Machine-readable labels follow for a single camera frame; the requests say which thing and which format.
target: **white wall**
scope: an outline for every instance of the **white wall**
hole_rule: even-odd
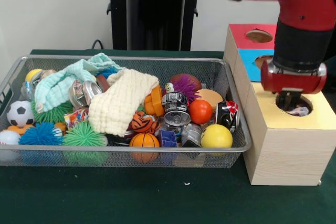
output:
[[[278,2],[197,0],[192,50],[223,51],[229,23],[274,24],[279,16]]]
[[[112,47],[110,0],[0,0],[0,78],[17,57],[38,49]],[[198,0],[192,50],[223,50],[228,23],[274,23],[277,3]]]

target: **green tablecloth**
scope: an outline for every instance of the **green tablecloth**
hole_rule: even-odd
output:
[[[34,50],[32,53],[96,52]],[[223,55],[223,52],[104,52],[168,57]],[[251,186],[242,157],[231,169],[0,167],[0,185],[0,222],[4,224],[336,223],[335,155],[322,185],[316,187]]]

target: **black stand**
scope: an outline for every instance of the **black stand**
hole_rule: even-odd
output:
[[[111,0],[114,49],[190,50],[197,0]]]

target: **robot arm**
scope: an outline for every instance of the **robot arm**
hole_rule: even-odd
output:
[[[336,0],[277,1],[274,57],[262,66],[261,84],[266,91],[279,92],[280,100],[286,101],[282,107],[289,109],[296,106],[292,96],[317,93],[325,84],[327,70],[322,61],[335,26]]]

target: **yellow box top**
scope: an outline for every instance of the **yellow box top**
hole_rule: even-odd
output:
[[[261,83],[252,83],[254,92],[268,128],[300,130],[336,130],[336,115],[326,98],[318,94],[304,94],[313,106],[306,116],[293,116],[275,104],[276,94],[264,91]]]

